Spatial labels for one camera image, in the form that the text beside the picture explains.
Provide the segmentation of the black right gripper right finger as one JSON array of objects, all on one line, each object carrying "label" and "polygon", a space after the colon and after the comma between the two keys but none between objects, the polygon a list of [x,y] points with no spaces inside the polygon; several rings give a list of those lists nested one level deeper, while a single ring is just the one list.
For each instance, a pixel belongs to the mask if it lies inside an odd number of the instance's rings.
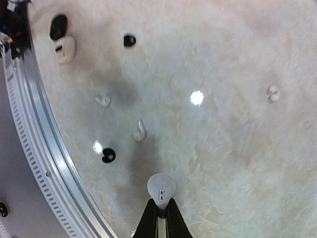
[{"label": "black right gripper right finger", "polygon": [[165,209],[165,230],[167,238],[192,238],[180,210],[173,198]]}]

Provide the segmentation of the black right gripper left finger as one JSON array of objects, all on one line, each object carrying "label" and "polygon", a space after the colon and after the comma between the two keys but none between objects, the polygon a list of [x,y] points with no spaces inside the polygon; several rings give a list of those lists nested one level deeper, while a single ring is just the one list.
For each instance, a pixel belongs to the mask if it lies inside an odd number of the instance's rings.
[{"label": "black right gripper left finger", "polygon": [[158,237],[158,207],[154,200],[148,200],[142,217],[135,230],[133,238],[157,238]]}]

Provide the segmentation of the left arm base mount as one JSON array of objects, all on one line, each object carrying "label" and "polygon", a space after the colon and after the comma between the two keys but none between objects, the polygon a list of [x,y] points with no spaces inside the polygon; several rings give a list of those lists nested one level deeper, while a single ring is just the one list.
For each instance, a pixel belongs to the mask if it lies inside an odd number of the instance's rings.
[{"label": "left arm base mount", "polygon": [[9,37],[8,46],[14,60],[30,46],[27,8],[29,0],[0,1],[0,32]]}]

